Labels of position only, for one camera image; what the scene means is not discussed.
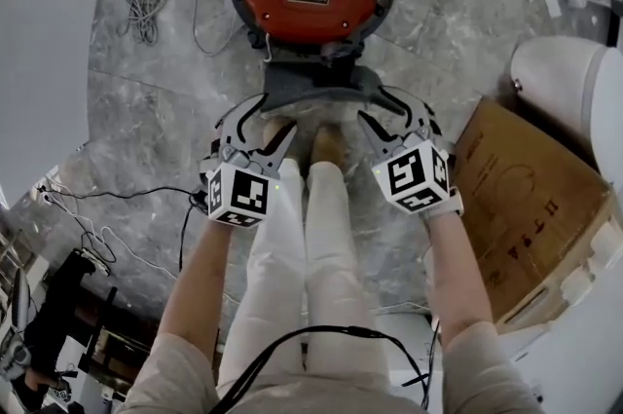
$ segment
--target person's right arm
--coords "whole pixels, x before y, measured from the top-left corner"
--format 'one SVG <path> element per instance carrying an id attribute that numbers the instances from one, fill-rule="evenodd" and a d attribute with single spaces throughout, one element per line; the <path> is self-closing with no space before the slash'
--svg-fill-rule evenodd
<path id="1" fill-rule="evenodd" d="M 428 221 L 433 255 L 431 303 L 442 331 L 445 414 L 542 413 L 499 345 L 491 303 L 462 221 Z"/>

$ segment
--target forearm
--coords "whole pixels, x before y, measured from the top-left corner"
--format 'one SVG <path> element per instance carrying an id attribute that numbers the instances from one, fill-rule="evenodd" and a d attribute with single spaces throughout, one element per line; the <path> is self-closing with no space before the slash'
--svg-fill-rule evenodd
<path id="1" fill-rule="evenodd" d="M 175 334 L 212 360 L 232 227 L 208 221 L 166 303 L 159 333 Z"/>
<path id="2" fill-rule="evenodd" d="M 493 321 L 491 303 L 460 217 L 449 213 L 428 221 L 433 255 L 432 301 L 447 345 L 464 329 Z"/>

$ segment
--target person's left arm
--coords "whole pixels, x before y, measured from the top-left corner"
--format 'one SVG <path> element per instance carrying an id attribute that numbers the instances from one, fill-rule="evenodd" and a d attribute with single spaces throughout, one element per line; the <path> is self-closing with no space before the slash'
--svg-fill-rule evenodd
<path id="1" fill-rule="evenodd" d="M 210 361 L 232 228 L 208 221 L 166 303 L 150 356 L 117 414 L 204 414 L 218 402 Z"/>

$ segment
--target white panel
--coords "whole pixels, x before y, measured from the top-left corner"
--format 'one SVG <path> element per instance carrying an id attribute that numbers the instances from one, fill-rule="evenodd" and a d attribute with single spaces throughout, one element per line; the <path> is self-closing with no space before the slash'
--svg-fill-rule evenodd
<path id="1" fill-rule="evenodd" d="M 89 140 L 96 0 L 0 0 L 0 189 L 13 206 Z"/>

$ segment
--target brown cardboard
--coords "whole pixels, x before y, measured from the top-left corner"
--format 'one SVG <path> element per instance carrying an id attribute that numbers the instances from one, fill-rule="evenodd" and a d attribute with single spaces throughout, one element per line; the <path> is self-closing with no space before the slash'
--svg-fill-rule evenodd
<path id="1" fill-rule="evenodd" d="M 609 198 L 593 169 L 489 99 L 458 141 L 455 182 L 497 321 L 551 296 L 542 284 L 599 228 Z"/>

